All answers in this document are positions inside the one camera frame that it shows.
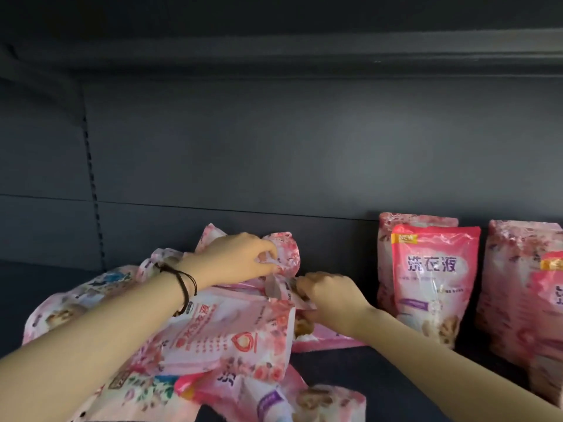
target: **red drop logo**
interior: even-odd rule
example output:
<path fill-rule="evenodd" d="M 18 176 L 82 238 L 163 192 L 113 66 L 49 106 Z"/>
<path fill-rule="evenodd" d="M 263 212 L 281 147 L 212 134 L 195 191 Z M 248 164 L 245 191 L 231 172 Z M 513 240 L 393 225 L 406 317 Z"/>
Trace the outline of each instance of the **red drop logo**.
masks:
<path fill-rule="evenodd" d="M 231 339 L 238 349 L 241 352 L 248 352 L 254 346 L 254 338 L 249 332 L 238 333 L 237 335 L 233 336 Z"/>

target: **person's right hand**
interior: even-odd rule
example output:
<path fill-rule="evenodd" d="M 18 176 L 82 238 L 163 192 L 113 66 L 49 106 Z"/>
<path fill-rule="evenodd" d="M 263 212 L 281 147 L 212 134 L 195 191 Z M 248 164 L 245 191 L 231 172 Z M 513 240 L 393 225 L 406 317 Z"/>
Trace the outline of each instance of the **person's right hand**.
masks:
<path fill-rule="evenodd" d="M 346 336 L 354 336 L 358 323 L 374 311 L 352 279 L 326 272 L 311 272 L 297 278 L 297 290 L 317 307 L 304 311 L 306 319 Z"/>

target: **yellow label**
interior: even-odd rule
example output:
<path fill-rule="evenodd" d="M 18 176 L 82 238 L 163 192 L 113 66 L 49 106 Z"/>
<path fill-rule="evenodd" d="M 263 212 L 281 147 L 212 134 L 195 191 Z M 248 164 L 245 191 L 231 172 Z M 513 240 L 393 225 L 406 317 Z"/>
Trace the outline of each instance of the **yellow label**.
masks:
<path fill-rule="evenodd" d="M 418 234 L 391 234 L 391 244 L 395 244 L 395 243 L 416 244 L 417 240 L 418 240 Z"/>
<path fill-rule="evenodd" d="M 563 271 L 563 259 L 544 259 L 539 267 L 543 271 Z"/>

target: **bracelet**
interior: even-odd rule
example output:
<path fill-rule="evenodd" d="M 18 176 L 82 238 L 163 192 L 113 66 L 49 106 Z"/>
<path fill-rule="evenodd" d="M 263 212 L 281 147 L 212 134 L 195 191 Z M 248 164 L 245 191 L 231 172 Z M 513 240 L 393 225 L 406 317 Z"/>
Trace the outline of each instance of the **bracelet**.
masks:
<path fill-rule="evenodd" d="M 195 282 L 195 279 L 191 275 L 189 275 L 188 273 L 174 269 L 170 265 L 166 265 L 166 264 L 160 264 L 159 265 L 158 263 L 155 263 L 154 266 L 156 266 L 156 268 L 160 269 L 160 272 L 169 272 L 170 274 L 174 274 L 176 276 L 176 279 L 178 280 L 179 286 L 182 288 L 182 293 L 184 293 L 184 306 L 179 311 L 174 312 L 173 317 L 177 317 L 177 316 L 183 314 L 184 312 L 186 312 L 187 306 L 190 303 L 190 294 L 187 291 L 186 284 L 183 282 L 181 276 L 185 275 L 187 278 L 189 278 L 191 280 L 191 282 L 194 285 L 194 296 L 197 296 L 197 294 L 198 294 L 198 284 Z"/>

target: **panel seam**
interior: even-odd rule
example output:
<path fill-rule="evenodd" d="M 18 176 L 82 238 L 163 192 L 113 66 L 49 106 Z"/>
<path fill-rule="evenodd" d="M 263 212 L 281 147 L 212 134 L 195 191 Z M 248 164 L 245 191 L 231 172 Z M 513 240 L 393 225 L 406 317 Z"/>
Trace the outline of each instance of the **panel seam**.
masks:
<path fill-rule="evenodd" d="M 94 216 L 96 220 L 96 233 L 98 238 L 98 248 L 100 251 L 100 264 L 103 271 L 106 271 L 105 250 L 104 250 L 104 234 L 102 233 L 102 225 L 100 222 L 100 210 L 98 205 L 98 196 L 96 191 L 96 181 L 94 178 L 94 166 L 92 164 L 92 152 L 90 151 L 90 140 L 88 136 L 88 121 L 86 114 L 86 99 L 84 97 L 84 89 L 80 86 L 81 100 L 84 105 L 84 117 L 82 119 L 82 136 L 84 138 L 84 148 L 86 149 L 86 162 L 88 165 L 88 178 L 90 182 L 90 191 L 92 192 L 92 204 L 94 206 Z"/>

